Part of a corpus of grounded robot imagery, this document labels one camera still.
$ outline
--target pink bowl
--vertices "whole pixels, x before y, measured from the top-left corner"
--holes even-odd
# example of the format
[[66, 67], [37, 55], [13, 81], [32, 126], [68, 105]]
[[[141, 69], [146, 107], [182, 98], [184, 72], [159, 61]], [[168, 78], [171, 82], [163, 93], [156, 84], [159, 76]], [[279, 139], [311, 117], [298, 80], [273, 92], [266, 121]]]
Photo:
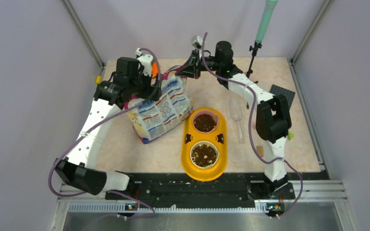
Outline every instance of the pink bowl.
[[[202, 115], [202, 114], [208, 114], [208, 115], [211, 115], [213, 117], [213, 119], [215, 120], [216, 122], [216, 127], [214, 127], [211, 131], [209, 132], [201, 132], [199, 131], [196, 127], [195, 127], [195, 119], [199, 116], [199, 115]], [[214, 112], [212, 111], [209, 111], [209, 110], [202, 110], [200, 112], [197, 112], [195, 113], [194, 117], [192, 118], [192, 126], [194, 126], [195, 130], [197, 130], [198, 132], [200, 133], [203, 133], [203, 134], [209, 134], [211, 132], [214, 132], [217, 128], [218, 128], [218, 124], [219, 124], [219, 116], [217, 114], [215, 114]]]

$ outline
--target white bowl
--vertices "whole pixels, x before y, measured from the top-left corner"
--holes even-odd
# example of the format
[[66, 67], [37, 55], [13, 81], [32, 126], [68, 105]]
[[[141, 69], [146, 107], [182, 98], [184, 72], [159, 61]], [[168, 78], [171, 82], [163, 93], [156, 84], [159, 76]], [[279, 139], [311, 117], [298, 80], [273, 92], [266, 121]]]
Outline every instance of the white bowl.
[[[213, 147], [213, 149], [215, 150], [216, 154], [217, 154], [217, 157], [216, 157], [216, 160], [215, 162], [213, 162], [212, 164], [206, 166], [206, 167], [199, 167], [197, 164], [194, 163], [194, 161], [192, 160], [192, 152], [194, 150], [194, 148], [196, 148], [197, 146], [201, 145], [201, 144], [206, 144], [206, 145], [209, 145], [210, 147]], [[191, 159], [191, 162], [197, 167], [197, 168], [200, 168], [200, 169], [208, 169], [208, 168], [211, 168], [213, 167], [214, 165], [216, 165], [216, 163], [218, 162], [219, 160], [219, 151], [218, 149], [216, 148], [215, 145], [213, 145], [213, 143], [211, 142], [208, 142], [208, 141], [199, 141], [197, 142], [196, 144], [194, 144], [194, 146], [192, 146], [191, 148], [191, 151], [189, 152], [189, 158]]]

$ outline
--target table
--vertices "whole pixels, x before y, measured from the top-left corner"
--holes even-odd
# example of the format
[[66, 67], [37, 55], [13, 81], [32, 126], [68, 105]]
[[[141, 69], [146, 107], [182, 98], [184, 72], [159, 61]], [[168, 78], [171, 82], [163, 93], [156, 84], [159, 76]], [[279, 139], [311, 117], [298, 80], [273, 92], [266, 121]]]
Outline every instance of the table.
[[[174, 65], [181, 65], [186, 59], [159, 60], [162, 72]], [[249, 68], [250, 58], [234, 58], [234, 63], [244, 71]], [[115, 71], [116, 61], [108, 61], [104, 79], [109, 79]], [[286, 57], [258, 57], [253, 64], [252, 81], [259, 81], [258, 86], [269, 91], [272, 84], [297, 92]], [[234, 94], [221, 86], [215, 77], [203, 72], [199, 79], [188, 79], [185, 91], [193, 102], [194, 109], [211, 107], [221, 112], [227, 122], [228, 164], [225, 172], [263, 172], [264, 164], [253, 153], [247, 131], [250, 110], [239, 98], [244, 117], [244, 143], [237, 140], [236, 125], [227, 109], [229, 97]], [[318, 159], [310, 137], [303, 109], [297, 94], [290, 109], [292, 131], [295, 137], [287, 141], [285, 158], [300, 172], [319, 172]], [[179, 124], [169, 135], [164, 134], [157, 140], [143, 144], [132, 128], [127, 115], [121, 115], [111, 122], [108, 134], [97, 158], [96, 169], [101, 171], [123, 172], [180, 172], [180, 152], [184, 123]], [[263, 140], [253, 132], [255, 145], [262, 145]]]

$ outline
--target green object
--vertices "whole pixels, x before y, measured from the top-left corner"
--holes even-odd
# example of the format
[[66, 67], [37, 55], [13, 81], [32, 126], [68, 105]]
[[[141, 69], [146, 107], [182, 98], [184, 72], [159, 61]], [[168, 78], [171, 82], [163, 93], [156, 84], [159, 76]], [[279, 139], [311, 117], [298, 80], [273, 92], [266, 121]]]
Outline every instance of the green object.
[[289, 131], [289, 135], [287, 136], [287, 139], [291, 141], [293, 138], [294, 138], [294, 134], [291, 131]]
[[266, 33], [267, 26], [269, 25], [270, 18], [272, 17], [273, 10], [276, 7], [277, 2], [278, 0], [266, 0], [266, 6], [264, 8], [262, 19], [260, 20], [259, 29], [257, 30], [257, 43], [261, 43], [264, 38], [264, 34]]

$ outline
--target gray floor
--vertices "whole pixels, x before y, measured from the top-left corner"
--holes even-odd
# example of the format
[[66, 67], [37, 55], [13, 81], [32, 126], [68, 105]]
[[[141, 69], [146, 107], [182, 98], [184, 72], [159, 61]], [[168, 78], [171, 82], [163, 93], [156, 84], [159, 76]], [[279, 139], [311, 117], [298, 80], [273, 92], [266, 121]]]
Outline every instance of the gray floor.
[[[69, 213], [64, 231], [80, 231], [100, 213]], [[334, 204], [298, 204], [280, 220], [263, 214], [158, 214], [124, 221], [104, 218], [88, 231], [340, 231]]]

